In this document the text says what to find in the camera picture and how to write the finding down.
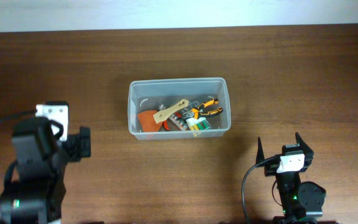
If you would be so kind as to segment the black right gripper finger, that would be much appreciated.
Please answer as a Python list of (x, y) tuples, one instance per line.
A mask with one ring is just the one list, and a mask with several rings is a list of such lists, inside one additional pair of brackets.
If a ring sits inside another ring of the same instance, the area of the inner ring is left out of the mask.
[(312, 149), (304, 142), (298, 132), (295, 133), (296, 142), (299, 144), (300, 149), (303, 151), (304, 155), (311, 156)]
[(263, 151), (263, 147), (262, 147), (262, 141), (261, 138), (258, 137), (258, 142), (257, 142), (257, 155), (255, 158), (255, 164), (257, 165), (257, 167), (262, 167), (264, 165), (264, 160), (265, 160), (265, 156), (264, 156), (264, 151)]

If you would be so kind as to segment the red scraper with wooden handle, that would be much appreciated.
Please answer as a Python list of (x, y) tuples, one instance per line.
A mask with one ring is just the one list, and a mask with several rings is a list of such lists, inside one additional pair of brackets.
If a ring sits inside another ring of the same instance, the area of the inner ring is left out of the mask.
[(171, 117), (171, 115), (175, 114), (177, 111), (186, 108), (189, 104), (189, 100), (182, 99), (173, 106), (160, 111), (147, 110), (139, 113), (137, 115), (137, 118), (141, 125), (142, 131), (145, 133), (158, 132), (164, 121), (166, 121), (169, 117)]

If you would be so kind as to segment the clear case of coloured plugs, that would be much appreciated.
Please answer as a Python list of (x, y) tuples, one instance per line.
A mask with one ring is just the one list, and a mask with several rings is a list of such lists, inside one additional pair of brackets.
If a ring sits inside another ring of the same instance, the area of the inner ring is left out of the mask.
[(191, 102), (186, 108), (182, 109), (180, 111), (180, 114), (182, 115), (182, 120), (186, 122), (188, 129), (190, 131), (205, 131), (212, 129), (212, 125), (208, 122), (206, 118), (184, 118), (184, 116), (190, 115), (191, 109), (199, 106), (200, 103), (198, 101)]

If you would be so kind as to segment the orange black needle nose pliers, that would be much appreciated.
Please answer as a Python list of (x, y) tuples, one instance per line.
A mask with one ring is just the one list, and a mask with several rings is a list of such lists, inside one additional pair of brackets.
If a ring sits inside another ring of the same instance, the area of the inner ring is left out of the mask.
[(220, 115), (223, 112), (222, 107), (218, 107), (215, 110), (209, 110), (208, 107), (217, 105), (219, 100), (217, 98), (211, 98), (199, 104), (198, 106), (192, 107), (191, 110), (182, 114), (181, 119), (187, 120), (190, 118), (199, 119), (199, 118), (210, 118), (217, 115)]

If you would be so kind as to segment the red handled small pliers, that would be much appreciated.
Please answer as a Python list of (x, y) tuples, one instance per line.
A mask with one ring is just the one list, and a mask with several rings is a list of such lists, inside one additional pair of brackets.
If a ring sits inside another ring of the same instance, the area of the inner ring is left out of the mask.
[[(180, 113), (175, 113), (175, 115), (178, 115), (179, 118), (181, 118), (181, 114)], [(167, 121), (163, 122), (163, 127), (166, 131), (170, 131), (170, 128), (168, 127)]]

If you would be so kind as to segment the orange socket bit rail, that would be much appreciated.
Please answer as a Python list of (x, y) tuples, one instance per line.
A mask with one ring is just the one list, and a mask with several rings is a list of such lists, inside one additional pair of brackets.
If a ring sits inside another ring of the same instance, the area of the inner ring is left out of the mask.
[(172, 114), (166, 121), (170, 120), (173, 124), (177, 126), (177, 128), (181, 131), (186, 131), (188, 129), (188, 125), (178, 117), (178, 115)]

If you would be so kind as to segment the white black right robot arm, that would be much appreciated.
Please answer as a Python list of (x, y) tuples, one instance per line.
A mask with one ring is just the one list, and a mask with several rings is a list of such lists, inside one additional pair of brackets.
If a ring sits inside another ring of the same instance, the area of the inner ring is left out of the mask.
[(283, 210), (282, 216), (273, 218), (274, 223), (316, 223), (323, 216), (326, 190), (314, 182), (300, 180), (300, 173), (312, 163), (314, 151), (298, 133), (295, 139), (295, 144), (284, 145), (280, 154), (269, 158), (264, 157), (262, 142), (258, 140), (255, 164), (264, 168), (266, 177), (275, 177)]

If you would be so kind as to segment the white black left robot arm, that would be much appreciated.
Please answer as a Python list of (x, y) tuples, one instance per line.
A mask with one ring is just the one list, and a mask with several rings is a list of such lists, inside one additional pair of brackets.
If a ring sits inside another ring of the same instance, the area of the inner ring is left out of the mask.
[(4, 176), (0, 223), (58, 223), (66, 193), (65, 169), (91, 155), (91, 131), (80, 127), (61, 141), (62, 124), (39, 116), (14, 126), (16, 159)]

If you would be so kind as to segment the clear plastic storage container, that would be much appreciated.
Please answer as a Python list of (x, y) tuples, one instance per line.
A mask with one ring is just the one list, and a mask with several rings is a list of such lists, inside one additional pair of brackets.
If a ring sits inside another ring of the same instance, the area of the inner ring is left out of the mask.
[[(209, 107), (210, 110), (219, 106), (223, 108), (222, 114), (206, 119), (211, 124), (209, 130), (181, 131), (169, 121), (169, 131), (161, 128), (158, 132), (146, 132), (137, 117), (143, 111), (157, 110), (161, 104), (168, 108), (182, 99), (202, 103), (209, 98), (219, 100), (218, 104)], [(226, 81), (220, 77), (133, 81), (129, 86), (127, 116), (129, 132), (138, 140), (220, 137), (231, 127), (231, 106)]]

